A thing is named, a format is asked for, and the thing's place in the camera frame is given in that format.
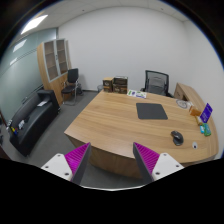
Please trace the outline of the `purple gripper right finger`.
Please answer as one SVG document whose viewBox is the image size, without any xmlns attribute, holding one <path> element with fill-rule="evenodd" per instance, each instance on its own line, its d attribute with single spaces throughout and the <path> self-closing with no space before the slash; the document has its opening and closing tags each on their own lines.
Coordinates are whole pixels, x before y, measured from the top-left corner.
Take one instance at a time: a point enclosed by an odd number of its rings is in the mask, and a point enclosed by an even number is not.
<svg viewBox="0 0 224 224">
<path fill-rule="evenodd" d="M 133 154 L 145 184 L 183 169 L 183 166 L 168 153 L 158 154 L 136 142 L 133 143 Z"/>
</svg>

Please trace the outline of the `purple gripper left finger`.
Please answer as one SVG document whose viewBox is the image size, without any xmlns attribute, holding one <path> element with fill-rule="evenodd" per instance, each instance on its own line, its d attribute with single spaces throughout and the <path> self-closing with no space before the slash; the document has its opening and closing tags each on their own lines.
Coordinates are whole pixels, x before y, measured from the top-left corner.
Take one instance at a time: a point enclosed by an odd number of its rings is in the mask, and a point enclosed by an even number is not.
<svg viewBox="0 0 224 224">
<path fill-rule="evenodd" d="M 42 166 L 42 169 L 79 185 L 84 175 L 90 152 L 91 143 L 86 143 L 67 154 L 57 153 Z"/>
</svg>

